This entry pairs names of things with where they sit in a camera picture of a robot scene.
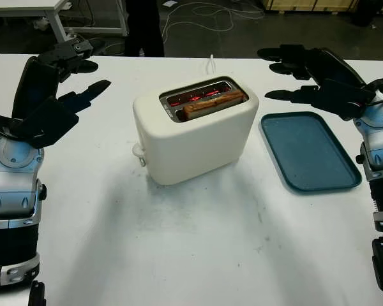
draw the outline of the toaster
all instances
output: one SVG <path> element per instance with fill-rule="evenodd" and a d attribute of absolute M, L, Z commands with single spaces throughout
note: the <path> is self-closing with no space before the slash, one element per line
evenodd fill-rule
<path fill-rule="evenodd" d="M 132 151 L 158 184 L 191 179 L 239 158 L 258 105 L 229 76 L 152 91 L 133 103 L 139 142 Z"/>

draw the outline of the white table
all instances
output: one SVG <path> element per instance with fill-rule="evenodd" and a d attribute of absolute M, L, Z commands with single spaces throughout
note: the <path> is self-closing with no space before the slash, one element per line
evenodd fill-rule
<path fill-rule="evenodd" d="M 11 114 L 27 58 L 0 55 L 0 114 Z M 307 82 L 273 74 L 258 59 L 217 59 L 218 72 L 242 78 L 260 98 L 243 155 L 162 187 L 132 156 L 138 140 L 132 101 L 153 87 L 205 74 L 207 60 L 94 60 L 96 73 L 72 76 L 59 94 L 104 78 L 112 85 L 46 149 L 39 173 L 49 196 L 40 223 L 38 280 L 49 305 L 383 306 L 371 260 L 371 241 L 380 234 L 365 179 L 340 193 L 293 193 L 258 129 L 267 113 L 311 110 L 355 156 L 362 139 L 351 122 L 263 98 L 272 89 Z M 383 77 L 383 62 L 349 63 L 366 81 Z M 25 306 L 27 299 L 28 290 L 1 293 L 0 306 Z"/>
<path fill-rule="evenodd" d="M 67 0 L 0 0 L 0 17 L 46 16 L 57 41 L 68 40 L 58 12 Z"/>
<path fill-rule="evenodd" d="M 30 17 L 46 16 L 51 24 L 56 39 L 59 43 L 69 38 L 65 30 L 75 33 L 107 33 L 122 34 L 126 36 L 127 26 L 124 18 L 124 3 L 116 0 L 119 23 L 121 27 L 63 27 L 58 12 L 67 0 L 0 0 L 0 17 Z"/>

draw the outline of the plastic tray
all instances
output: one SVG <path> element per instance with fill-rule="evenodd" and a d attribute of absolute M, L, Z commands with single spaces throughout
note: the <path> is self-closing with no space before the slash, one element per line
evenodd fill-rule
<path fill-rule="evenodd" d="M 316 113 L 274 113 L 261 126 L 288 185 L 297 191 L 355 187 L 361 174 Z"/>

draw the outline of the gray floor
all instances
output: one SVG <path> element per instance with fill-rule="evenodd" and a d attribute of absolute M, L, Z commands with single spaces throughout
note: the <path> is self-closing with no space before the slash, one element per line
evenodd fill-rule
<path fill-rule="evenodd" d="M 191 1 L 180 1 L 181 4 Z M 215 0 L 211 3 L 225 5 L 237 10 L 255 10 L 251 3 L 230 0 Z M 119 23 L 114 3 L 110 4 L 109 13 L 94 5 L 96 26 L 117 26 Z M 279 15 L 267 13 L 262 19 L 247 19 L 232 16 L 234 27 L 225 32 L 209 31 L 193 23 L 213 29 L 230 27 L 229 12 L 220 11 L 209 17 L 197 16 L 187 5 L 170 15 L 169 25 L 183 22 L 169 28 L 165 51 L 168 57 L 256 57 L 259 48 L 276 47 L 282 43 L 300 43 L 306 47 L 329 47 L 339 56 L 346 59 L 383 60 L 383 16 L 376 17 L 374 28 L 356 27 L 350 23 L 348 15 L 321 15 L 314 13 L 295 13 Z M 163 28 L 168 14 L 175 8 L 160 5 L 161 27 Z M 201 8 L 198 13 L 212 13 L 212 8 Z M 63 15 L 79 17 L 77 9 L 64 12 Z M 242 14 L 259 17 L 259 14 Z M 64 24 L 78 25 L 68 17 Z M 108 44 L 119 43 L 121 38 L 108 38 Z M 28 19 L 7 20 L 7 25 L 0 26 L 0 53 L 36 54 L 45 51 L 55 43 L 51 31 L 45 33 L 34 30 Z M 120 54 L 122 45 L 108 49 L 109 54 Z"/>

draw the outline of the robotic arm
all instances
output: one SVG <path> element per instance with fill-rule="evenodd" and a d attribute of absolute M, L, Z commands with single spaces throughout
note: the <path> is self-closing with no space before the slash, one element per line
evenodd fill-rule
<path fill-rule="evenodd" d="M 317 85 L 296 91 L 271 91 L 267 98 L 311 104 L 315 108 L 353 119 L 363 136 L 356 162 L 363 164 L 376 212 L 375 228 L 383 232 L 383 79 L 366 84 L 342 59 L 326 48 L 306 50 L 301 45 L 266 48 L 258 56 L 277 63 L 269 67 L 276 73 L 299 80 L 313 78 Z M 383 290 L 383 237 L 373 240 L 373 267 Z"/>
<path fill-rule="evenodd" d="M 36 252 L 41 202 L 47 189 L 37 178 L 44 147 L 64 136 L 79 118 L 77 112 L 109 85 L 99 81 L 80 94 L 56 98 L 58 83 L 71 73 L 96 71 L 87 61 L 89 41 L 71 40 L 31 57 L 15 95 L 11 118 L 0 116 L 0 287 L 33 280 L 39 272 Z"/>

